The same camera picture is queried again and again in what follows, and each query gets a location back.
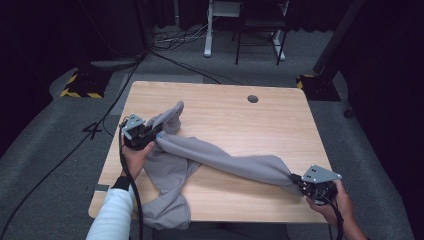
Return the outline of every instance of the chair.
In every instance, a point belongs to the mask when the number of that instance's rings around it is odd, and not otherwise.
[[[277,65],[280,64],[281,54],[283,52],[284,42],[286,40],[287,32],[290,30],[284,16],[282,4],[286,2],[283,0],[244,0],[240,4],[239,24],[233,34],[232,40],[236,33],[238,33],[237,43],[237,57],[236,65],[238,64],[240,55],[240,46],[269,46],[270,44],[264,43],[242,43],[242,33],[245,32],[273,32],[270,37],[272,42],[278,30],[284,32],[283,39],[279,45],[280,51],[278,53]]]

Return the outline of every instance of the hand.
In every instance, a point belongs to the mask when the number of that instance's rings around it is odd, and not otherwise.
[[[343,231],[346,235],[346,238],[355,240],[367,239],[365,234],[362,232],[362,230],[359,228],[358,224],[355,221],[352,201],[350,200],[349,195],[343,187],[342,182],[340,180],[335,180],[334,183],[336,184],[338,192],[336,195],[336,206],[338,207],[338,210],[344,219]],[[337,227],[336,214],[334,212],[334,209],[329,204],[319,206],[314,204],[314,202],[308,197],[306,198],[306,201],[309,203],[311,209],[321,213],[329,224]]]
[[[128,170],[131,177],[136,180],[143,170],[144,163],[146,162],[147,155],[153,150],[155,142],[150,142],[143,150],[133,150],[127,146],[122,147],[122,154],[127,160]],[[122,170],[121,176],[126,176],[124,170]]]
[[[342,182],[340,180],[336,180],[334,181],[334,183],[336,184],[338,192],[336,195],[336,202],[340,214],[345,220],[354,219],[352,201],[350,200],[349,195],[346,193]],[[329,204],[319,206],[314,204],[314,202],[308,197],[306,198],[306,201],[309,203],[311,209],[321,213],[329,224],[337,226],[336,214],[334,213],[333,208]]]

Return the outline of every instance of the desk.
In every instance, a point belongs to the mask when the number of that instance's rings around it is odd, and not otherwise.
[[[284,5],[284,9],[287,9],[288,1]],[[240,13],[240,2],[225,2],[225,1],[215,1],[209,0],[208,7],[208,31],[206,33],[205,41],[205,51],[203,56],[211,57],[212,56],[212,36],[213,36],[213,17],[238,17]],[[272,39],[275,52],[280,52],[280,31],[278,31]],[[284,52],[281,53],[280,60],[285,60],[286,57]]]
[[[259,98],[257,103],[247,100]],[[233,156],[272,154],[303,175],[312,164],[331,169],[305,95],[296,88],[135,82],[122,118],[150,119],[184,101],[178,135],[210,142]],[[121,166],[115,133],[99,184],[112,186]],[[158,196],[144,172],[137,179],[141,202]],[[306,201],[277,186],[201,166],[183,189],[192,221],[325,222]],[[96,191],[89,209],[95,217],[106,192]]]

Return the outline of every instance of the cable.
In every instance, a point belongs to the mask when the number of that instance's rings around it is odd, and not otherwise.
[[[207,26],[208,26],[208,24],[202,26],[198,30],[193,30],[194,33],[191,34],[191,36],[187,36],[188,31],[186,31],[182,36],[178,36],[178,34],[181,32],[181,31],[178,31],[177,34],[175,34],[171,38],[168,37],[167,33],[158,33],[158,34],[165,34],[167,37],[165,37],[164,39],[160,38],[159,40],[152,41],[151,47],[152,47],[152,49],[154,49],[156,51],[175,50],[178,47],[180,47],[181,45],[183,45],[184,43],[191,43],[191,42],[197,41],[200,38],[206,37],[206,35],[202,35],[202,36],[199,36],[199,37],[196,37],[196,35],[199,34],[200,32],[206,31]],[[166,43],[166,42],[169,42],[167,47],[157,46],[158,43]]]
[[[333,240],[333,231],[331,230],[331,224],[328,224],[328,233],[330,234],[330,239]]]
[[[333,208],[334,213],[336,214],[336,218],[337,218],[337,238],[336,240],[342,240],[343,239],[343,217],[342,214],[340,213],[338,207],[334,206],[334,204],[325,196],[323,196],[324,199],[328,202],[328,204],[330,204],[331,208]]]
[[[137,64],[138,61],[143,60],[143,58],[147,55],[147,51],[143,51],[139,57],[135,58],[132,62],[129,63],[123,63],[123,64],[116,64],[116,65],[96,65],[96,63],[92,63],[92,65],[96,68],[99,69],[101,71],[111,71],[111,72],[116,72],[116,71],[121,71],[130,67],[133,67],[135,64]]]
[[[228,78],[228,77],[225,77],[225,76],[222,76],[222,75],[216,74],[216,73],[211,73],[211,72],[208,72],[208,71],[203,70],[203,69],[200,69],[200,68],[192,67],[192,66],[190,66],[190,65],[188,65],[188,64],[186,64],[186,63],[180,63],[180,62],[177,62],[177,61],[175,61],[175,60],[173,60],[173,59],[170,59],[170,58],[167,58],[167,57],[165,57],[165,56],[162,56],[162,55],[160,55],[160,54],[158,54],[158,53],[156,53],[156,52],[154,52],[154,51],[150,51],[150,53],[152,53],[154,56],[156,56],[156,57],[158,57],[158,58],[164,59],[164,60],[169,61],[169,62],[171,62],[171,63],[173,63],[173,64],[175,64],[175,65],[178,65],[178,66],[180,66],[180,67],[182,67],[182,68],[185,68],[185,69],[187,69],[187,70],[190,70],[190,71],[193,71],[193,72],[195,72],[195,73],[198,73],[198,74],[200,74],[200,75],[202,75],[202,76],[204,76],[204,77],[207,77],[207,78],[209,78],[209,79],[211,79],[211,80],[215,81],[215,82],[216,82],[216,83],[218,83],[218,84],[222,84],[222,83],[221,83],[220,81],[218,81],[217,79],[215,79],[215,78],[213,78],[213,77],[211,77],[211,76],[209,76],[209,75],[206,75],[206,74],[204,74],[204,73],[202,73],[202,72],[200,72],[200,71],[204,71],[204,72],[207,72],[207,73],[209,73],[209,74],[214,74],[214,75],[217,75],[217,76],[221,76],[221,77],[224,77],[224,78],[226,78],[226,79],[228,79],[228,80],[230,80],[230,81],[233,81],[233,82],[235,82],[235,83],[238,83],[238,84],[240,84],[240,85],[243,85],[242,83],[240,83],[240,82],[238,82],[238,81],[236,81],[236,80],[233,80],[233,79],[231,79],[231,78]]]
[[[143,209],[141,206],[141,200],[140,200],[140,194],[138,193],[138,188],[137,185],[135,184],[134,179],[131,176],[131,173],[128,169],[128,164],[127,164],[127,160],[124,156],[124,154],[122,154],[122,148],[124,147],[122,145],[122,127],[124,126],[124,124],[120,124],[119,125],[119,159],[121,160],[121,165],[122,165],[122,169],[125,172],[125,175],[127,175],[127,178],[130,182],[130,185],[133,189],[134,192],[134,196],[135,196],[135,200],[137,203],[137,210],[138,210],[138,238],[140,240],[143,240]]]
[[[109,136],[113,137],[113,134],[112,134],[112,133],[110,133],[110,132],[106,129],[105,121],[106,121],[106,118],[102,121],[103,129],[105,130],[105,132],[106,132],[107,134],[109,134]]]
[[[126,86],[128,85],[131,76],[133,75],[135,69],[137,69],[137,67],[140,65],[140,62],[137,62],[136,65],[134,65],[134,67],[131,69],[131,71],[128,74],[128,78],[126,83],[124,84],[124,86],[121,88],[121,90],[118,93],[117,98],[115,99],[115,101],[112,103],[112,105],[109,107],[109,109],[107,110],[106,114],[103,115],[103,117],[100,119],[99,122],[96,123],[96,126],[87,134],[85,135],[81,141],[58,163],[56,164],[56,166],[54,166],[25,196],[24,198],[19,202],[18,206],[16,206],[16,208],[13,210],[12,214],[9,216],[9,218],[7,219],[1,235],[0,235],[0,240],[4,239],[4,236],[6,234],[7,228],[9,227],[10,223],[12,222],[13,217],[15,216],[15,214],[18,212],[18,210],[21,208],[21,206],[24,204],[24,202],[29,198],[29,196],[57,169],[59,168],[83,143],[84,141],[97,129],[97,127],[99,126],[99,124],[101,122],[103,122],[105,120],[105,118],[107,117],[107,115],[110,113],[110,111],[112,111],[113,107],[116,105],[116,103],[118,102],[119,98],[121,97],[122,93],[124,92],[124,89],[126,88]]]

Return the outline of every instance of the gray cloth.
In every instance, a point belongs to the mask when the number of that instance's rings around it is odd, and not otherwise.
[[[147,226],[156,229],[186,229],[190,224],[190,209],[181,194],[182,187],[200,164],[280,186],[293,194],[301,195],[290,180],[290,170],[284,162],[272,155],[232,157],[215,145],[196,138],[176,136],[181,126],[179,116],[184,103],[152,118],[147,125],[163,123],[163,131],[145,164],[145,171],[153,184],[160,189],[157,199],[143,205],[143,219]]]

